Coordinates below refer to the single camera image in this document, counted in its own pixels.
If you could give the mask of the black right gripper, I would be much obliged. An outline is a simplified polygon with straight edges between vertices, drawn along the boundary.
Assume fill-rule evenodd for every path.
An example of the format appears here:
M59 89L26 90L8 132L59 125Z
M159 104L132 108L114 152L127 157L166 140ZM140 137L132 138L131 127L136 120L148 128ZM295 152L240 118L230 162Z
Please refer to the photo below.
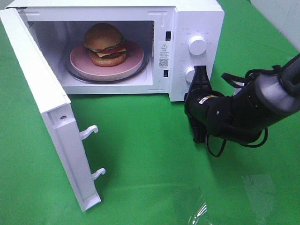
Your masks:
M208 110L217 98L224 95L212 90L206 66L194 66L194 69L193 80L184 97L184 112L193 132L193 141L205 143Z

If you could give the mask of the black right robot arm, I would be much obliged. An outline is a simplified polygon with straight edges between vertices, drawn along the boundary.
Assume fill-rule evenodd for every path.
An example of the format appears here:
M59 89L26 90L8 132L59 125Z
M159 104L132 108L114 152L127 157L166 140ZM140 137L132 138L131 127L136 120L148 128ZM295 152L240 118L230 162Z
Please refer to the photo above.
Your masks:
M236 142L255 142L272 124L300 110L300 57L272 70L252 69L245 77L223 73L222 78L240 91L224 96L214 91L205 66L195 66L185 94L185 113L195 143L210 135Z

